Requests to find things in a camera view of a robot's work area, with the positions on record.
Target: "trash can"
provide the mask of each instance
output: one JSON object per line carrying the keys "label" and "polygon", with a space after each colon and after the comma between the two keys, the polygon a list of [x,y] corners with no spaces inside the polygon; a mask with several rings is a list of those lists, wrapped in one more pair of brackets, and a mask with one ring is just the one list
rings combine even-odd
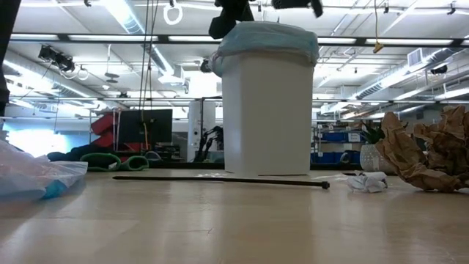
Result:
{"label": "trash can", "polygon": [[[259,32],[256,37],[244,32],[267,44],[242,49],[243,32],[236,32],[232,41],[237,41],[240,51],[220,52],[225,56],[215,62],[222,77],[225,170],[244,175],[305,175],[310,167],[317,37],[296,27],[263,24],[260,31],[272,36],[276,30],[284,40],[277,43]],[[228,45],[237,27],[221,46]],[[298,41],[306,48],[291,46],[299,45]]]}

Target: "plastic bag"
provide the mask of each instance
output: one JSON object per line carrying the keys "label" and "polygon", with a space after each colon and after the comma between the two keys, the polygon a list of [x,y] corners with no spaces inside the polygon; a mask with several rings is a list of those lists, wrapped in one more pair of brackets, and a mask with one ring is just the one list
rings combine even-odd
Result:
{"label": "plastic bag", "polygon": [[355,172],[356,176],[349,176],[348,186],[353,191],[377,193],[388,187],[384,172]]}
{"label": "plastic bag", "polygon": [[316,64],[319,57],[317,36],[297,26],[272,22],[241,22],[221,41],[210,58],[210,68],[219,77],[223,59],[244,51],[281,51],[304,54]]}
{"label": "plastic bag", "polygon": [[84,178],[86,162],[49,162],[0,141],[0,201],[50,199]]}

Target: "floor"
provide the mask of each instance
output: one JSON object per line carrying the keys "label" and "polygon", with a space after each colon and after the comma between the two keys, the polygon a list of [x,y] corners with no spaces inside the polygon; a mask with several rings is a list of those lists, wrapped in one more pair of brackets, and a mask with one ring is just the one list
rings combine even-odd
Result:
{"label": "floor", "polygon": [[[214,173],[226,176],[139,174]],[[469,194],[397,177],[384,193],[352,193],[336,174],[301,177],[328,191],[90,174],[65,197],[0,204],[0,263],[469,263]]]}

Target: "green plant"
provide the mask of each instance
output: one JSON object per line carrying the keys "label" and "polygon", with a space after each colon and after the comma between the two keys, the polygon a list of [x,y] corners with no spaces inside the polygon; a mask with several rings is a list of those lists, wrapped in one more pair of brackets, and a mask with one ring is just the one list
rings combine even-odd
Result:
{"label": "green plant", "polygon": [[377,128],[372,128],[370,125],[367,125],[365,122],[362,121],[362,124],[365,125],[366,130],[361,131],[361,135],[365,138],[365,141],[368,144],[376,144],[379,142],[380,139],[384,139],[385,135],[383,130],[381,129],[381,123],[377,126]]}

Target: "brown paper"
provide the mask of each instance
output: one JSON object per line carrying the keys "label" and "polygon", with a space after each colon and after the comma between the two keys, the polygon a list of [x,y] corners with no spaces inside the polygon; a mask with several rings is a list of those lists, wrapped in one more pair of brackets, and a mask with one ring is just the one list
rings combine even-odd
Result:
{"label": "brown paper", "polygon": [[401,122],[392,112],[382,122],[385,138],[376,144],[380,154],[391,164],[405,182],[423,190],[452,192],[468,187],[468,152],[465,131],[469,131],[469,116],[464,107],[448,109],[437,125],[416,125],[416,136],[427,140],[426,157],[417,144],[405,133]]}

